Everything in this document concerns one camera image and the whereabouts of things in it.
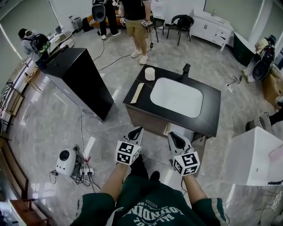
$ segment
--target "black countertop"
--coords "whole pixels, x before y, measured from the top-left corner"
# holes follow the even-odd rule
[[[154,81],[147,81],[145,79],[146,68],[154,68]],[[145,65],[130,88],[123,103],[133,109],[149,113],[157,118],[169,121],[173,124],[195,131],[202,135],[216,137],[220,113],[221,91],[194,79],[185,78],[182,82],[183,84],[198,89],[203,94],[203,105],[200,115],[196,118],[190,118],[180,113],[155,105],[151,101],[150,94],[153,90],[153,87],[156,81],[162,77],[179,81],[181,75],[154,66]],[[144,86],[139,94],[137,103],[131,104],[130,102],[132,101],[139,83],[144,83]]]

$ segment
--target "khaki shorts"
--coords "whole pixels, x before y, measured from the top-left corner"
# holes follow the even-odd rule
[[[147,29],[141,24],[141,20],[126,20],[126,27],[129,36],[135,36],[138,40],[145,40],[149,33]]]

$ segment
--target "faucet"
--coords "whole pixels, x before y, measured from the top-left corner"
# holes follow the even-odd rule
[[[183,82],[189,76],[190,67],[191,67],[190,64],[186,64],[185,67],[183,68],[183,74],[180,78],[180,83]]]

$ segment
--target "green t-shirt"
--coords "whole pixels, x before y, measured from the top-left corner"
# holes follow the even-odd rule
[[[138,176],[126,179],[116,206],[110,195],[93,193],[84,195],[77,208],[71,226],[227,225],[221,199],[199,200],[191,209],[180,191]]]

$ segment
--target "toilet paper roll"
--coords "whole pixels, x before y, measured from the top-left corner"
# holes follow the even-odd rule
[[[155,80],[155,70],[153,68],[147,68],[145,70],[145,79],[148,81]]]

